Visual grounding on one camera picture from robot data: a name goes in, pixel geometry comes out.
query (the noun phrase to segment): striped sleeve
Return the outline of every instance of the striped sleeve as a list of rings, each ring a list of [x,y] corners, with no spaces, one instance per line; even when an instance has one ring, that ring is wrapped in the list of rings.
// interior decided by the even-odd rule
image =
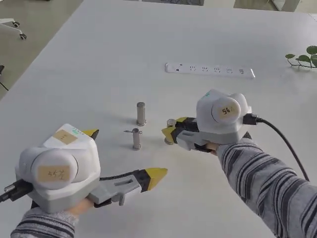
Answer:
[[[250,139],[217,149],[232,189],[278,238],[317,238],[317,187]]]
[[[45,213],[29,210],[11,233],[11,238],[74,238],[78,218],[67,212]]]

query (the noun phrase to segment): metal cylinder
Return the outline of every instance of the metal cylinder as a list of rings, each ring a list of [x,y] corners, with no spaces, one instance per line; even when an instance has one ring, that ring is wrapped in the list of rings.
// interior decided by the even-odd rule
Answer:
[[[175,119],[168,119],[166,122],[166,127],[172,127],[176,125],[176,120]]]
[[[133,135],[133,149],[134,150],[139,150],[141,148],[141,143],[140,143],[140,131],[138,128],[134,128],[132,130],[132,135]]]
[[[15,185],[11,184],[11,185],[9,185],[8,187],[5,187],[5,188],[4,188],[4,191],[5,191],[5,192],[10,192],[10,191],[12,191],[12,190],[14,190],[14,189],[15,189]]]
[[[166,127],[172,127],[176,125],[176,120],[175,119],[168,119],[166,122]],[[164,142],[168,145],[173,145],[174,142],[173,141],[169,141],[166,137],[164,139]]]
[[[137,125],[144,126],[147,123],[145,120],[145,103],[137,103]]]

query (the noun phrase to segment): hand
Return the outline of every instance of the hand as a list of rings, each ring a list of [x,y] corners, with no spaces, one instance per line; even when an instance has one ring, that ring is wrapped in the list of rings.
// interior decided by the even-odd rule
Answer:
[[[75,207],[69,208],[67,212],[71,213],[75,217],[78,217],[79,215],[87,212],[93,206],[94,203],[90,201],[88,198],[85,198],[84,200],[79,202]]]
[[[220,146],[219,144],[215,144],[215,143],[210,142],[207,144],[207,149],[212,150],[210,153],[217,156],[217,149],[219,146]]]

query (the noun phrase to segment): power strip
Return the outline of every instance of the power strip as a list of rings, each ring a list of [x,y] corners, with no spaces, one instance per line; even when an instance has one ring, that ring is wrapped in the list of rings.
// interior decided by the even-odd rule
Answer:
[[[255,78],[253,70],[251,68],[245,67],[207,66],[186,63],[166,63],[165,71],[167,73],[192,73],[249,79]]]

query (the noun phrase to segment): chair wheel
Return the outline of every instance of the chair wheel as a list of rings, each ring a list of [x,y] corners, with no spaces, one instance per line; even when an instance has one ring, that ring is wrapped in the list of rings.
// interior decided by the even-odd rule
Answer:
[[[13,24],[13,26],[14,26],[14,27],[16,27],[16,28],[18,28],[18,27],[19,27],[19,25],[20,25],[20,23],[19,23],[19,22],[17,22],[17,21],[13,22],[12,24]]]
[[[26,35],[25,34],[20,34],[20,38],[22,39],[22,40],[25,40],[26,39]]]

